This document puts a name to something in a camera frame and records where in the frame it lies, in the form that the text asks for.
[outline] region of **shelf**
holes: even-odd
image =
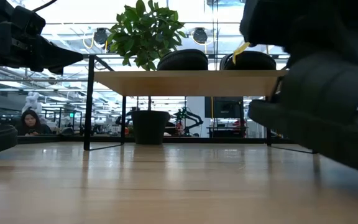
[[[267,96],[284,70],[95,72],[123,96]]]

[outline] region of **wooden floor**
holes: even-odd
[[[358,171],[263,145],[21,145],[0,153],[2,223],[358,224]]]

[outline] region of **green leaves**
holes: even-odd
[[[179,31],[184,25],[179,15],[157,2],[137,0],[135,7],[124,6],[125,11],[117,15],[117,24],[111,27],[107,42],[110,52],[124,57],[123,65],[131,66],[129,58],[136,56],[134,63],[145,70],[156,70],[155,59],[162,58],[181,45],[186,34]]]
[[[137,0],[136,2],[136,13],[138,16],[143,16],[146,11],[146,6],[144,5],[143,0]]]

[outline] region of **potted plant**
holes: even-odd
[[[124,57],[123,65],[131,66],[129,59],[146,71],[156,70],[154,61],[176,50],[181,45],[179,31],[184,23],[178,21],[178,12],[168,7],[159,7],[157,2],[148,1],[149,11],[143,0],[136,7],[125,6],[125,11],[117,14],[117,24],[111,27],[107,42],[109,51]],[[165,125],[170,115],[163,111],[151,110],[151,96],[147,111],[133,111],[134,134],[137,144],[161,144]]]

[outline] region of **woman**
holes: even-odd
[[[33,110],[26,110],[22,114],[21,124],[16,126],[17,134],[20,136],[35,136],[38,134],[51,134],[46,124],[41,124],[40,118]]]

